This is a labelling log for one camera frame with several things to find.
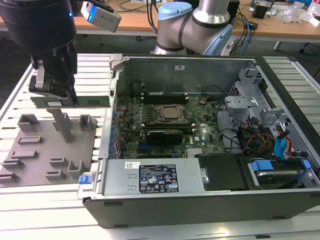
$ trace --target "screw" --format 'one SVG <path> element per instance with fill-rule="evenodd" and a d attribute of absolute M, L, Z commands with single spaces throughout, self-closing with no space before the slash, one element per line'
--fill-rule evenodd
<path fill-rule="evenodd" d="M 202 182 L 204 184 L 208 184 L 209 183 L 209 178 L 207 176 L 202 176 Z"/>

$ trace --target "sticker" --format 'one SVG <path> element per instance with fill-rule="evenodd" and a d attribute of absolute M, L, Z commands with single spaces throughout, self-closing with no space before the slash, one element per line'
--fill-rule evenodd
<path fill-rule="evenodd" d="M 139 161 L 126 161 L 125 162 L 125 169 L 138 169 L 140 166 L 140 162 Z"/>
<path fill-rule="evenodd" d="M 48 106 L 50 107 L 57 107 L 57 106 L 62 106 L 60 101 L 48 101 L 47 102 Z"/>
<path fill-rule="evenodd" d="M 174 66 L 174 70 L 181 70 L 181 71 L 184 71 L 185 70 L 185 65 L 175 65 Z"/>
<path fill-rule="evenodd" d="M 179 192 L 176 165 L 140 165 L 139 191 L 142 194 Z"/>

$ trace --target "gray 3d-printed holder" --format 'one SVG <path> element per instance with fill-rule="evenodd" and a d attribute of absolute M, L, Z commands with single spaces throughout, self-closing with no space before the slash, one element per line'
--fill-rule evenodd
<path fill-rule="evenodd" d="M 61 109 L 47 109 L 54 120 L 21 115 L 20 131 L 1 163 L 0 188 L 77 183 L 90 170 L 97 120 L 69 119 Z"/>

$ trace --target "floor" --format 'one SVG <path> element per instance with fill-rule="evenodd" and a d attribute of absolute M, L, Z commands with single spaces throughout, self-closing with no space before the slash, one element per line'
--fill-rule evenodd
<path fill-rule="evenodd" d="M 142 37 L 137 41 L 135 36 L 114 35 L 78 35 L 78 53 L 124 53 L 149 54 L 156 45 L 155 37 Z M 280 51 L 274 51 L 275 42 L 252 40 L 244 55 L 246 56 L 293 56 L 313 76 L 320 68 L 320 44 L 306 47 L 303 54 L 299 49 L 303 43 L 283 43 Z M 16 86 L 20 77 L 30 63 L 28 54 L 10 40 L 8 33 L 0 35 L 0 107 Z M 320 73 L 315 78 L 320 83 Z"/>

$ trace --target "workbench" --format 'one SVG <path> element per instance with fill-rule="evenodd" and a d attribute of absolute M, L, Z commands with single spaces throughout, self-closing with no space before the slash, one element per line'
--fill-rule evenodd
<path fill-rule="evenodd" d="M 109 54 L 78 54 L 78 73 L 75 75 L 78 96 L 107 94 L 111 81 L 109 58 Z M 286 57 L 265 59 L 313 127 L 320 127 L 319 85 L 297 62 Z M 21 114 L 33 113 L 38 120 L 53 119 L 45 109 L 36 109 L 30 100 L 30 97 L 37 96 L 28 92 L 30 78 L 35 73 L 30 65 L 0 110 L 0 162 L 7 157 L 18 134 L 17 122 Z M 269 89 L 267 92 L 275 99 Z M 90 114 L 97 119 L 91 171 L 97 170 L 105 109 L 70 108 L 62 111 L 71 119 L 81 114 Z M 256 239 L 256 235 L 270 235 L 273 240 L 320 239 L 320 206 L 286 220 L 103 229 L 78 199 L 78 187 L 78 184 L 59 184 L 0 188 L 0 239 Z"/>
<path fill-rule="evenodd" d="M 122 11 L 119 8 L 119 4 L 124 0 L 111 0 L 109 4 L 116 10 Z M 254 33 L 253 39 L 261 41 L 280 41 L 280 42 L 301 42 L 301 43 L 320 43 L 320 27 L 314 27 L 311 23 L 302 21 L 302 23 L 281 23 L 277 16 L 267 15 L 264 19 L 251 18 L 252 12 L 248 11 L 250 0 L 240 0 L 241 12 L 249 19 L 259 24 L 257 30 Z M 137 8 L 143 6 L 140 3 L 125 3 L 124 7 L 128 9 Z M 146 12 L 119 12 L 122 19 L 119 24 L 118 30 L 113 33 L 99 27 L 96 27 L 88 23 L 82 16 L 74 18 L 75 26 L 78 34 L 98 34 L 98 35 L 130 35 L 130 36 L 155 36 L 152 32 Z M 157 25 L 157 12 L 153 9 L 153 19 L 155 25 Z M 3 20 L 0 18 L 0 31 L 6 31 Z M 243 26 L 239 20 L 235 20 L 233 24 L 232 35 L 240 36 L 243 32 Z"/>

